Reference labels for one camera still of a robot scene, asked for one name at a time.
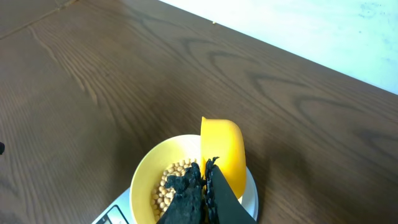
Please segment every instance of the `black object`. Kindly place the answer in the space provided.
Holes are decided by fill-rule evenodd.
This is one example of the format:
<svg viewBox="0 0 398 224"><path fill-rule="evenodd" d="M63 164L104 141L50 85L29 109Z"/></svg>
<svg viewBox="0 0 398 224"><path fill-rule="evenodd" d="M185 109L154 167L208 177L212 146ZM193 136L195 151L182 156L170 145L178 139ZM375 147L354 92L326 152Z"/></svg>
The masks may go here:
<svg viewBox="0 0 398 224"><path fill-rule="evenodd" d="M205 206L210 224L252 224L256 221L236 199L234 192L217 165L218 157L206 163L205 179L202 180L198 164L186 168L183 177L171 175L166 188L176 191L174 199L157 224L201 224L205 221ZM204 200L202 187L206 185Z"/></svg>
<svg viewBox="0 0 398 224"><path fill-rule="evenodd" d="M6 146L2 142L0 142L0 155L4 153L4 150L6 150Z"/></svg>

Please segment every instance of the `yellow bowl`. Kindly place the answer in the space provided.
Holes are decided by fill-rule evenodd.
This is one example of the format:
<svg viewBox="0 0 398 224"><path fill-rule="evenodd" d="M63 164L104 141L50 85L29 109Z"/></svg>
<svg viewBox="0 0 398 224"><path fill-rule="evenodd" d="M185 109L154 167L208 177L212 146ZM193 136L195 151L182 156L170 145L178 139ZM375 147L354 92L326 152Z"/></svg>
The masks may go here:
<svg viewBox="0 0 398 224"><path fill-rule="evenodd" d="M155 223L150 206L150 192L161 181L162 173L172 163L181 159L195 158L200 161L200 136L182 135L167 139L141 160L130 187L130 209L137 224Z"/></svg>

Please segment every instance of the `kitchen scale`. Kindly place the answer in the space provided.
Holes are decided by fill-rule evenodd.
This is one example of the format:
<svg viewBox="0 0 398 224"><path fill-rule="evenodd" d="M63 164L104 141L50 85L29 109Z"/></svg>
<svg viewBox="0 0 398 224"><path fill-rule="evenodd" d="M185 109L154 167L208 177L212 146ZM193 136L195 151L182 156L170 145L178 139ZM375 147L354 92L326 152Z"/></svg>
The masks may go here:
<svg viewBox="0 0 398 224"><path fill-rule="evenodd" d="M248 168L246 168L246 189L242 196L242 206L248 214L257 220L259 197L253 176ZM130 209L130 188L112 202L92 224L136 224Z"/></svg>

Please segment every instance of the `yellow scoop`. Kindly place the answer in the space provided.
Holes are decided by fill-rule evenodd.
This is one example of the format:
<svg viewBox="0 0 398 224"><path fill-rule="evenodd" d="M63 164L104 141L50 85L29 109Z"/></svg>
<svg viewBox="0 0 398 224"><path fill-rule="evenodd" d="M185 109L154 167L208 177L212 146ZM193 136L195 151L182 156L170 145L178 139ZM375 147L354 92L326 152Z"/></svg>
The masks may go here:
<svg viewBox="0 0 398 224"><path fill-rule="evenodd" d="M236 198L240 198L246 187L246 158L241 130L232 121L202 118L200 137L200 172L205 173L207 159L220 157L216 165Z"/></svg>

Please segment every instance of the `brown table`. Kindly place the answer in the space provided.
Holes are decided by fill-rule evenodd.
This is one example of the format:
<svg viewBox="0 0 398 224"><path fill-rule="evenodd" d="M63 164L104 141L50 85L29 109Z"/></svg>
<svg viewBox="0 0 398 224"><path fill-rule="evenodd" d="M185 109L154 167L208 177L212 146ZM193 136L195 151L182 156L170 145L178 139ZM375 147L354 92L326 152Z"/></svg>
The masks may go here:
<svg viewBox="0 0 398 224"><path fill-rule="evenodd" d="M155 0L8 30L0 223L91 223L201 116L241 128L259 223L398 223L396 95Z"/></svg>

